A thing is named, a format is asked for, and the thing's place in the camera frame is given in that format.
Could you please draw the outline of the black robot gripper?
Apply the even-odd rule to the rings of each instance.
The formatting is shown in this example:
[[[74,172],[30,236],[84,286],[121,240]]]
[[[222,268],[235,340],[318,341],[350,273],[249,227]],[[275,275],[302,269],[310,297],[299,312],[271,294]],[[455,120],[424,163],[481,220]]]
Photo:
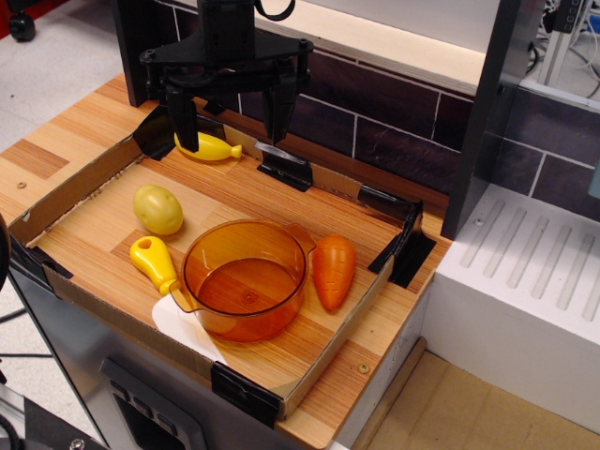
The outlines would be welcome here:
[[[261,1],[199,1],[199,25],[189,37],[141,53],[151,99],[166,96],[179,144],[199,150],[194,97],[262,92],[264,126],[271,144],[288,132],[297,91],[308,86],[308,57],[314,49],[305,38],[283,37],[255,26],[255,15],[281,22],[292,15],[291,1],[269,14]]]

